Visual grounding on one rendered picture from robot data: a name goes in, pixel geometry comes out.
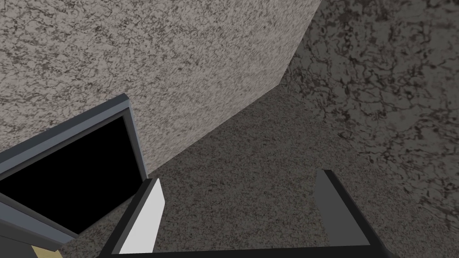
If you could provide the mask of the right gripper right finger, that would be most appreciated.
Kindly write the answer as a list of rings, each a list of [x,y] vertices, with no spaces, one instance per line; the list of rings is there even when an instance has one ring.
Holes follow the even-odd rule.
[[[385,250],[381,239],[333,171],[316,171],[314,199],[330,246],[370,246]]]

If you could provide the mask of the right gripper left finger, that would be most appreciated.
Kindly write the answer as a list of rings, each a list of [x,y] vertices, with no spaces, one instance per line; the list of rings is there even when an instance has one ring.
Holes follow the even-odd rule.
[[[164,207],[160,180],[143,181],[100,255],[152,253]]]

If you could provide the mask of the grey appliance with black opening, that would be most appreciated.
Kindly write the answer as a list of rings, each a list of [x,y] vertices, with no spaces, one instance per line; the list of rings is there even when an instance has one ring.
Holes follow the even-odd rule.
[[[0,152],[0,258],[56,253],[146,179],[126,94]]]

